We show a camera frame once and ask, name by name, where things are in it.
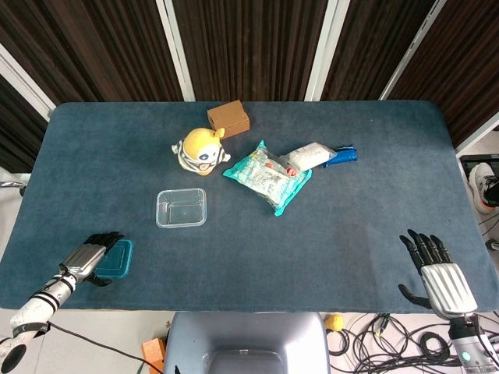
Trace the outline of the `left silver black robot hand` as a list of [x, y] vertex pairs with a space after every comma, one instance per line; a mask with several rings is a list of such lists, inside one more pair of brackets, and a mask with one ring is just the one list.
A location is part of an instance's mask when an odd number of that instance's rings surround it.
[[72, 277], [77, 284], [89, 281], [98, 287], [108, 286], [111, 280], [98, 277], [94, 271], [99, 262], [122, 238], [124, 235], [118, 231], [92, 234], [59, 264], [61, 275]]

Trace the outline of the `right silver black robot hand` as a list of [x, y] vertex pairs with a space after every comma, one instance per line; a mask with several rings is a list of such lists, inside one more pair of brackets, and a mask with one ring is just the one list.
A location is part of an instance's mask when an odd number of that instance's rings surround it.
[[420, 276], [425, 297], [414, 295], [404, 284], [398, 286], [405, 299], [413, 305], [431, 309], [442, 319], [469, 317], [477, 310], [464, 273], [455, 263], [445, 244], [435, 235], [426, 236], [412, 229], [399, 239]]

